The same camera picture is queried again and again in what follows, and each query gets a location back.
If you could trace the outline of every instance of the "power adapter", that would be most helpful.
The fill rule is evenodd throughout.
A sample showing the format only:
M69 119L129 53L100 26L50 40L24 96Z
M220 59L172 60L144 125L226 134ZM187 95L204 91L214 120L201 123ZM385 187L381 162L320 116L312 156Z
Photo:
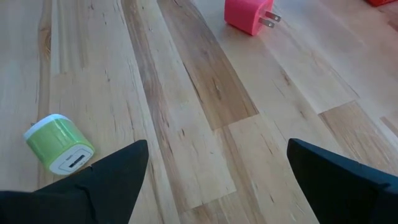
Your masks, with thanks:
M271 20L280 21L280 16L271 12L273 3L274 0L226 0L224 19L245 33L256 35L263 26L273 28Z

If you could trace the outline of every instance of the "wooden floor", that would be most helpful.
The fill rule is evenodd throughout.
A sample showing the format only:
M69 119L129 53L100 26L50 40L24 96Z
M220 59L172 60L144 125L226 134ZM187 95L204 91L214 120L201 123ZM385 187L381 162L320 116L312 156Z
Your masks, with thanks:
M22 134L73 120L97 161L150 161L131 223L317 223L286 157L300 138L398 175L398 2L275 0L256 37L224 0L0 1L0 189L44 170Z

